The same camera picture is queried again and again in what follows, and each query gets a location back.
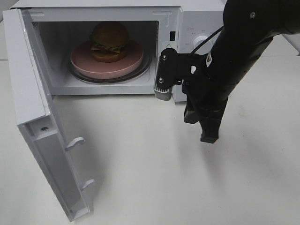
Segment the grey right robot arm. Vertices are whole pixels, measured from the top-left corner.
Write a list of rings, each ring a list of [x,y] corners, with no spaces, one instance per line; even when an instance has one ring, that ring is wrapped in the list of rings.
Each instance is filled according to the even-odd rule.
[[[279,34],[299,34],[300,3],[297,0],[229,0],[223,11],[223,27],[209,53],[161,52],[155,86],[157,97],[169,100],[172,87],[181,85],[187,96],[186,123],[199,123],[201,141],[214,143],[228,97]]]

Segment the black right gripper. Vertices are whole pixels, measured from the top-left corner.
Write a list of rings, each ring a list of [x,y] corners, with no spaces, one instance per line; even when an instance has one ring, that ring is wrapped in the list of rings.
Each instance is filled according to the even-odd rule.
[[[173,48],[161,52],[154,81],[156,98],[171,99],[174,85],[182,85],[187,96],[184,122],[200,122],[202,134],[200,141],[215,143],[219,138],[219,128],[224,115],[227,98],[218,102],[215,97],[218,86],[204,70],[205,55],[177,53]]]

